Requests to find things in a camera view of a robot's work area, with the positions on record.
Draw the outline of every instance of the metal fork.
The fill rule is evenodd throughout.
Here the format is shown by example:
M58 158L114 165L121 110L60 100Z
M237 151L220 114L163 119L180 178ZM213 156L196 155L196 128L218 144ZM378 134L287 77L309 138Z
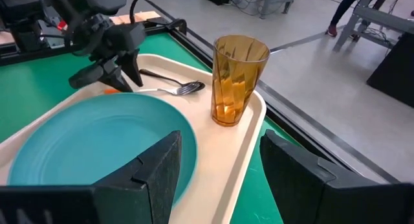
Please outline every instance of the metal fork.
M143 92L152 92L152 91L165 91L167 93L170 93L171 95L175 96L181 96L190 94L194 90L198 89L199 85L197 84L188 84L183 87L179 87L176 89L164 89L164 88L156 88L156 89L141 89L139 91L136 91L136 93L143 93Z

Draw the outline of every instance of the tray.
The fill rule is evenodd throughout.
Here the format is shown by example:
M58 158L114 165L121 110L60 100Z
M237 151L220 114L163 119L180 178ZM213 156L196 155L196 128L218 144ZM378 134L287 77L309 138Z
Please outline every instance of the tray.
M187 192L173 209L169 223L229 223L263 123L266 105L254 91L240 123L217 125L210 117L212 76L210 73L167 58L141 54L138 66L182 82L199 80L206 88L187 96L151 93L176 107L194 129L198 144L198 165ZM134 90L138 90L126 78ZM142 75L143 88L176 87L168 81ZM55 112L85 98L101 95L108 86L91 84L24 127L0 144L0 185L6 179L12 159L30 134Z

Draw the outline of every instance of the amber cup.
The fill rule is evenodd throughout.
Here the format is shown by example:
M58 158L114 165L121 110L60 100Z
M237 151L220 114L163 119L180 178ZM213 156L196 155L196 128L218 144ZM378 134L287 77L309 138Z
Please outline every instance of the amber cup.
M216 123L239 123L269 56L264 43L248 36L223 36L214 42L212 118Z

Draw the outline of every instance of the table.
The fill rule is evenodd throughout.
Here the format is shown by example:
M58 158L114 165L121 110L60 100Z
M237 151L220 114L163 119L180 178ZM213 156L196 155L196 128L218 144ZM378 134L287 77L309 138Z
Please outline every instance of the table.
M211 71L211 57L200 50L183 33L166 27L151 27L150 36L140 46L141 53L153 53L177 60L204 71ZM0 140L29 124L57 103L75 92L67 79L82 67L90 64L87 58L62 54L31 60L0 68ZM266 129L299 145L305 146L301 133L290 129L288 121L279 119L284 131L266 117L260 136ZM283 223L272 197L261 165L257 142L245 180L239 194L231 223Z

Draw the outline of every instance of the metal spoon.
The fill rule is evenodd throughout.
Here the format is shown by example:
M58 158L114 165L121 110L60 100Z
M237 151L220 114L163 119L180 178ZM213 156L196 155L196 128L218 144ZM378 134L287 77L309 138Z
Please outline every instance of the metal spoon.
M175 95L175 96L182 96L182 95L187 95L190 94L192 92L194 92L194 90L198 89L199 86L197 84L194 83L189 83L188 85L176 88L176 89L165 89L165 88L154 88L154 89L140 89L139 91L135 91L134 93L144 93L144 92L153 92L153 91L165 91L171 95ZM120 91L117 89L106 89L104 91L104 93L106 95L108 94L113 94L113 93L119 93Z
M162 79L165 79L165 80L169 80L169 81L175 82L176 84L181 85L181 87L184 87L185 85L188 85L188 84L197 84L198 88L195 89L192 92L200 91L200 90L202 90L202 89L204 89L206 87L206 84L204 84L202 82L199 82L199 81L188 82L188 83L182 84L181 82L179 82L179 81L177 81L175 79L168 78L166 76L162 76L162 75L156 74L156 73L151 72L151 71L149 71L147 69L140 69L139 71L140 71L140 74L144 74L144 75L147 75L147 76L152 76L154 78L162 78Z

